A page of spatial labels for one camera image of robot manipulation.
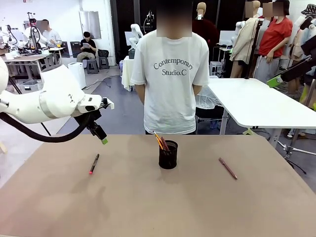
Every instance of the marker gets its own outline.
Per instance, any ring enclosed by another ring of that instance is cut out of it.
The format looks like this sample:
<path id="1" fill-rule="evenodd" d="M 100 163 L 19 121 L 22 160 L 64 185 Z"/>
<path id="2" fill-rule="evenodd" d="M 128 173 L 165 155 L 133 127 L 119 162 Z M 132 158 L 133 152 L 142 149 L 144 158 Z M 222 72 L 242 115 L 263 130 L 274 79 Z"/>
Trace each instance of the marker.
<path id="1" fill-rule="evenodd" d="M 92 174 L 92 173 L 93 173 L 94 167 L 96 166 L 96 164 L 97 164 L 97 162 L 98 162 L 99 156 L 100 156 L 100 154 L 97 154 L 97 157 L 96 157 L 95 160 L 94 160 L 94 163 L 93 163 L 93 165 L 92 165 L 92 167 L 91 167 L 91 169 L 90 169 L 89 174 Z"/>

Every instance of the black pants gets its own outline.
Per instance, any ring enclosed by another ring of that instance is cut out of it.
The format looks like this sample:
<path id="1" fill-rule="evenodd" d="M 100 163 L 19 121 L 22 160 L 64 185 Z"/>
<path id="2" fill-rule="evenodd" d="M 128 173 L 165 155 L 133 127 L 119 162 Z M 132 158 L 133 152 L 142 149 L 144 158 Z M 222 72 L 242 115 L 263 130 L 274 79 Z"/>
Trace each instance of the black pants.
<path id="1" fill-rule="evenodd" d="M 194 132 L 188 133 L 187 135 L 196 135 L 197 131 L 195 130 Z"/>

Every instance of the black mesh pencil cup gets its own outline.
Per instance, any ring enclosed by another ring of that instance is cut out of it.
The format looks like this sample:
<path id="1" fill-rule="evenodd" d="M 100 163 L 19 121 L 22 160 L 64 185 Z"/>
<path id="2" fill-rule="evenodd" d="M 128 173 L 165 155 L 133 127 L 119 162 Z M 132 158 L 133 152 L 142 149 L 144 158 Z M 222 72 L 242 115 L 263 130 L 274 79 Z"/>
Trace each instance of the black mesh pencil cup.
<path id="1" fill-rule="evenodd" d="M 166 144 L 170 151 L 159 147 L 159 166 L 163 169 L 173 169 L 177 166 L 178 144 L 169 140 L 166 140 Z"/>

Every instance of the brown pen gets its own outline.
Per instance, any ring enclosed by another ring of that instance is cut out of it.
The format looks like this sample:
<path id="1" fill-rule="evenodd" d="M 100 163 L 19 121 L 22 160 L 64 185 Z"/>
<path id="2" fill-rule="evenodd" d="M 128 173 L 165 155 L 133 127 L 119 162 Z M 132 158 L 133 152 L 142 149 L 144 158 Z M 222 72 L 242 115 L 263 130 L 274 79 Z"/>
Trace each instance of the brown pen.
<path id="1" fill-rule="evenodd" d="M 237 176 L 232 172 L 232 170 L 226 165 L 225 161 L 222 158 L 219 158 L 219 161 L 222 163 L 223 166 L 228 170 L 228 172 L 232 175 L 234 179 L 238 179 Z"/>

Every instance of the tabletop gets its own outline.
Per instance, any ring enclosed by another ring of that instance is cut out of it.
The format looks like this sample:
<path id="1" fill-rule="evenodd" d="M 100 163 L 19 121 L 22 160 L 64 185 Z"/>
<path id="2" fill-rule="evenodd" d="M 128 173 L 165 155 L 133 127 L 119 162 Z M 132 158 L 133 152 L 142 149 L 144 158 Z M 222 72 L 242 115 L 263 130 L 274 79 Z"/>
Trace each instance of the tabletop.
<path id="1" fill-rule="evenodd" d="M 48 51 L 60 51 L 63 50 L 64 48 L 49 48 Z"/>
<path id="2" fill-rule="evenodd" d="M 242 127 L 316 128 L 316 113 L 257 79 L 210 79 L 209 88 Z"/>
<path id="3" fill-rule="evenodd" d="M 130 59 L 129 56 L 127 55 L 127 56 L 124 58 L 124 61 L 134 61 L 134 59 Z"/>
<path id="4" fill-rule="evenodd" d="M 315 194 L 263 137 L 165 138 L 179 145 L 173 170 L 154 136 L 43 144 L 0 189 L 0 235 L 316 236 Z"/>
<path id="5" fill-rule="evenodd" d="M 5 62 L 33 62 L 33 61 L 37 61 L 39 59 L 43 59 L 45 57 L 47 57 L 47 55 L 38 54 L 38 55 L 30 55 L 30 56 L 21 56 L 19 58 L 14 58 L 12 60 L 7 60 L 6 57 L 3 57 L 2 59 Z"/>

